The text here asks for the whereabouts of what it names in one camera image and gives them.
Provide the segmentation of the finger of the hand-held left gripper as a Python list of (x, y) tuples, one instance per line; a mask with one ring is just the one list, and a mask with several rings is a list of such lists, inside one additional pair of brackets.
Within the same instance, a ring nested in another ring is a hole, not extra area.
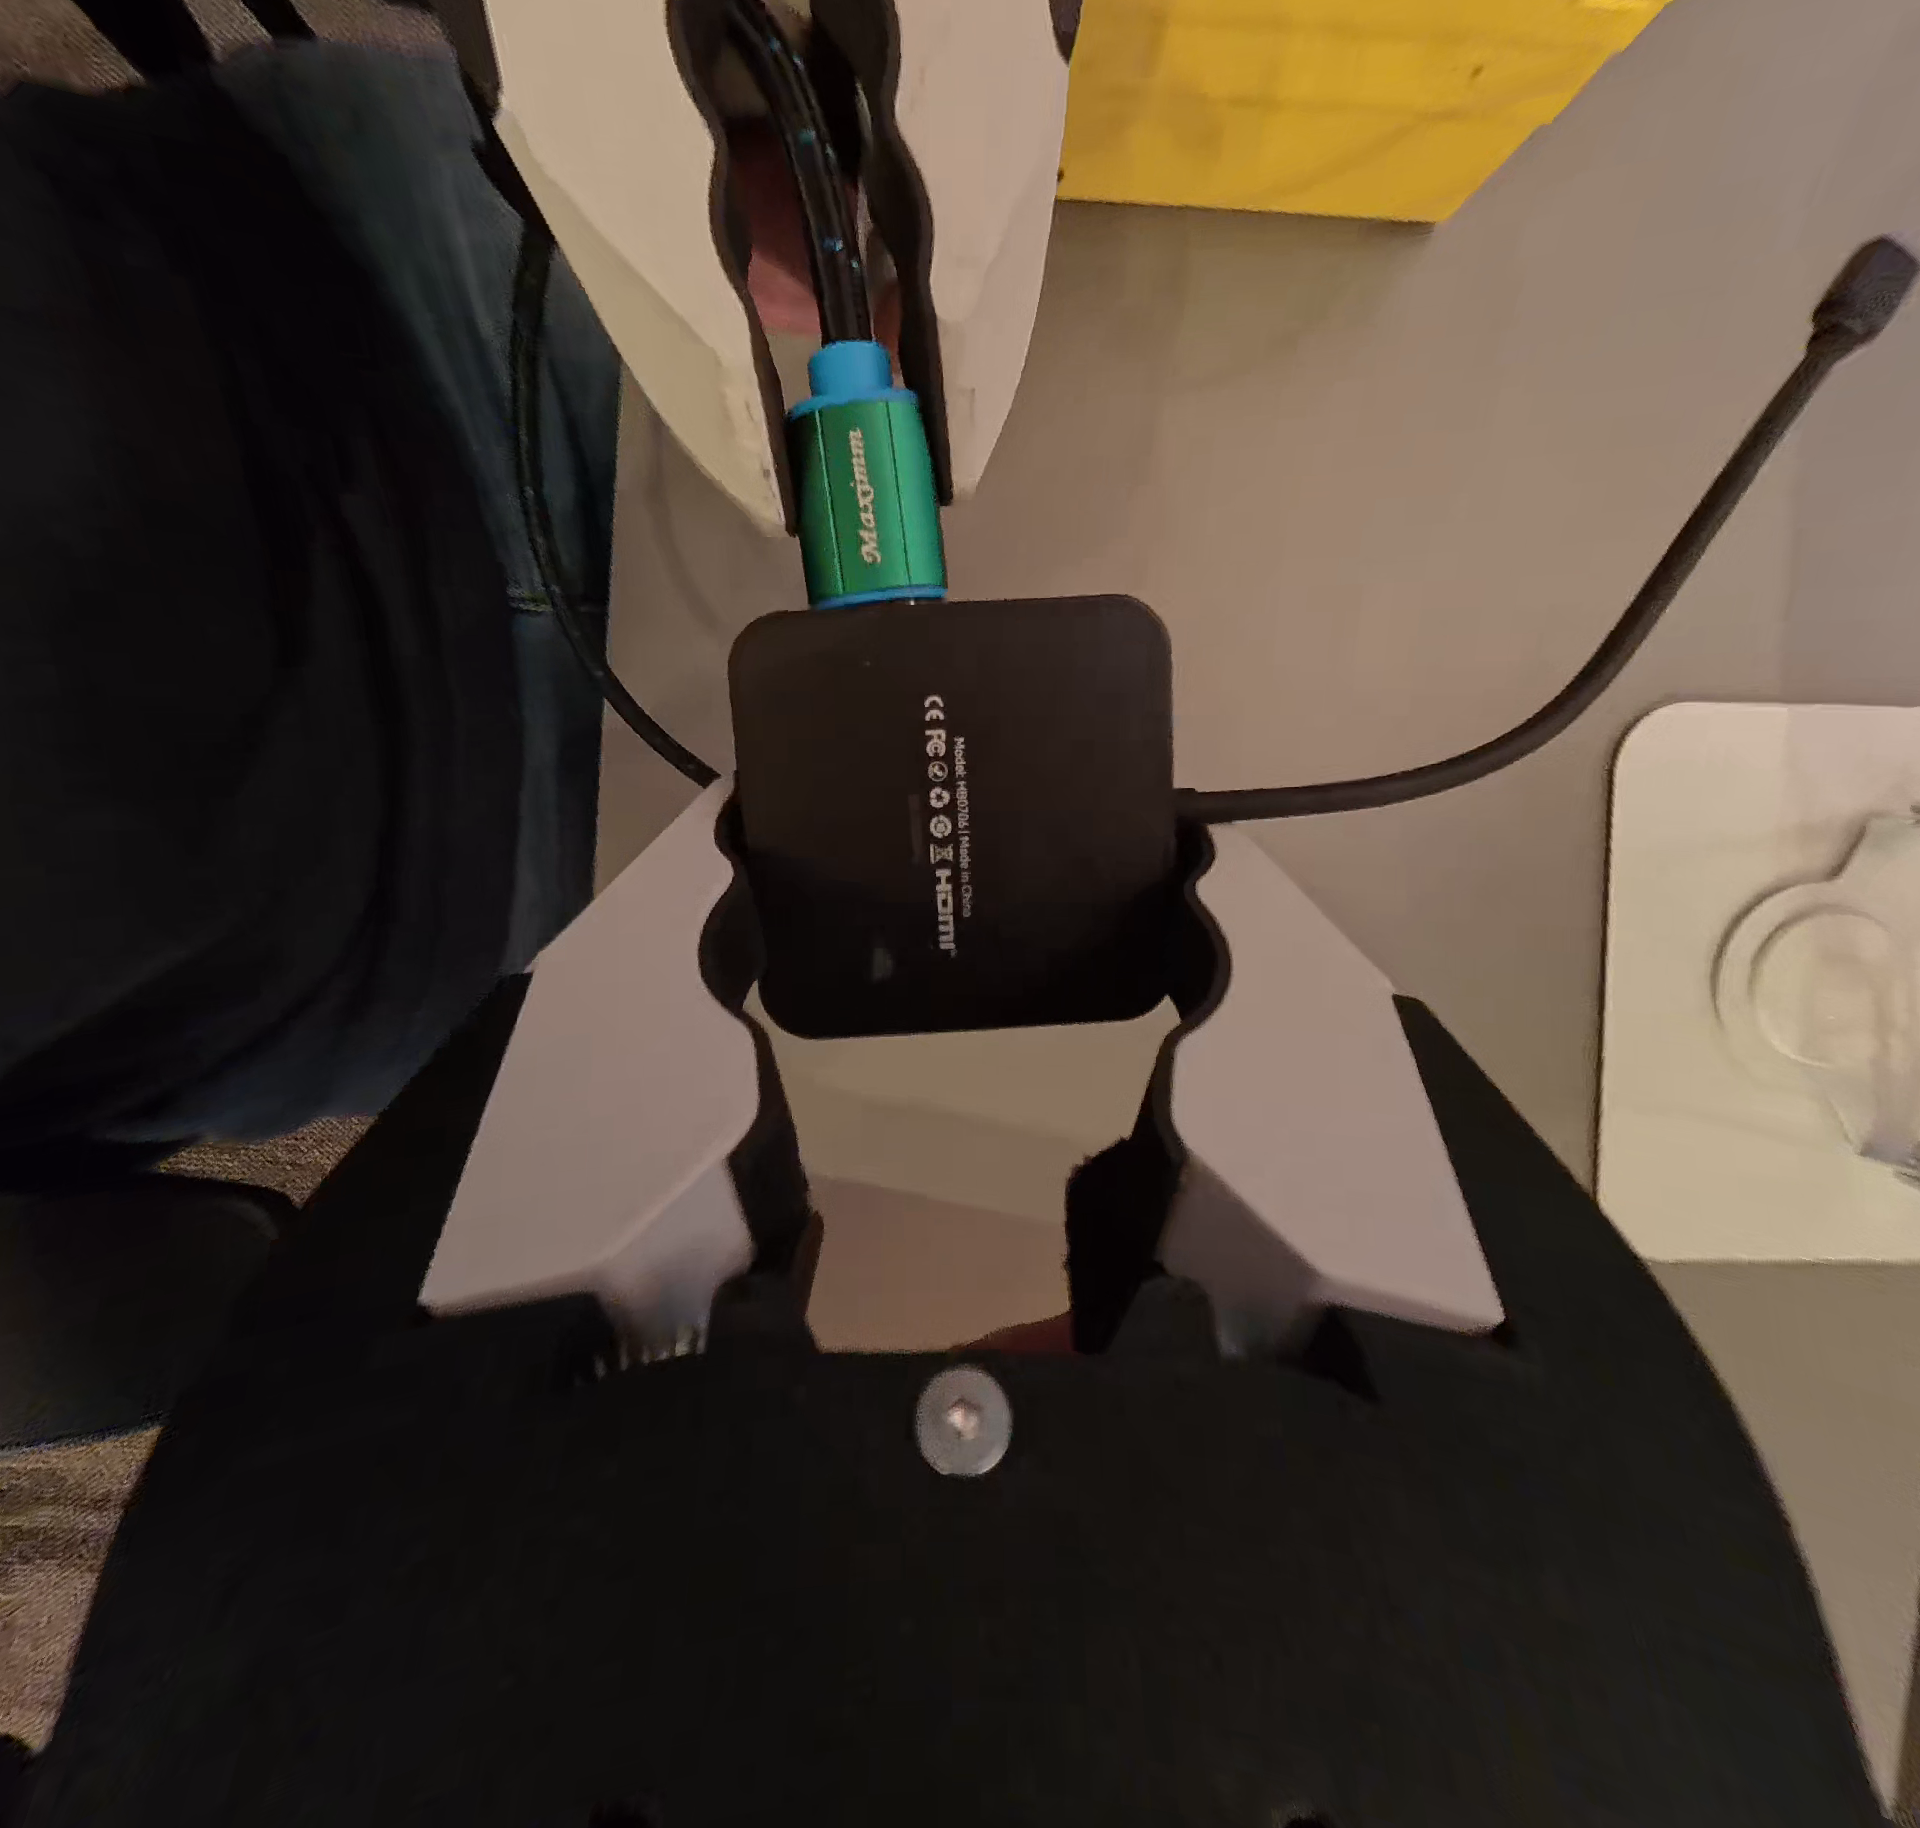
[(807, 0), (864, 104), (859, 183), (941, 495), (972, 495), (1020, 388), (1065, 147), (1076, 0)]
[(484, 0), (495, 130), (621, 363), (689, 462), (792, 528), (779, 381), (717, 104), (727, 0)]

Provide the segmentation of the black hdmi switch box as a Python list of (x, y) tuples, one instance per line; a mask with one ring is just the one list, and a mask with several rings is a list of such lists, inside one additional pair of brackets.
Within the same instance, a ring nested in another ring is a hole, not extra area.
[(1858, 250), (1799, 361), (1597, 652), (1469, 750), (1323, 784), (1171, 784), (1170, 641), (1128, 597), (869, 601), (756, 620), (733, 643), (723, 838), (749, 887), (779, 1030), (840, 1041), (1204, 1020), (1252, 951), (1201, 894), (1226, 826), (1400, 808), (1556, 742), (1614, 684), (1827, 375), (1916, 287)]

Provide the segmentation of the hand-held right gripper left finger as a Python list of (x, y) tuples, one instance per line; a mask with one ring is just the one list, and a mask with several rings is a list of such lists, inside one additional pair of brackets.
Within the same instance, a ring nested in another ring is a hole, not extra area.
[(720, 780), (533, 963), (427, 1310), (590, 1294), (609, 1319), (706, 1319), (734, 1278), (804, 1276), (796, 1132), (748, 1016), (761, 967)]

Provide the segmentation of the yellow plastic bin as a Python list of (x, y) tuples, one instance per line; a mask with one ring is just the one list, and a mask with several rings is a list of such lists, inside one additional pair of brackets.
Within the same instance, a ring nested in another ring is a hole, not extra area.
[(1435, 226), (1676, 0), (1083, 0), (1060, 198)]

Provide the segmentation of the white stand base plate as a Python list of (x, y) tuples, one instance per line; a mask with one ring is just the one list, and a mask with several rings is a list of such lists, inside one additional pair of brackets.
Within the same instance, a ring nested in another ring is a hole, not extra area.
[(1917, 1261), (1917, 711), (1676, 703), (1614, 765), (1597, 1197), (1654, 1263)]

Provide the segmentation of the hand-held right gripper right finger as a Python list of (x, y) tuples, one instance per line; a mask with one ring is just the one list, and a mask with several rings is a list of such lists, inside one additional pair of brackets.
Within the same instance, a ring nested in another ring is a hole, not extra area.
[(1306, 1336), (1326, 1310), (1456, 1336), (1500, 1294), (1393, 984), (1226, 827), (1192, 872), (1155, 1066), (1170, 1202), (1155, 1261), (1216, 1336)]

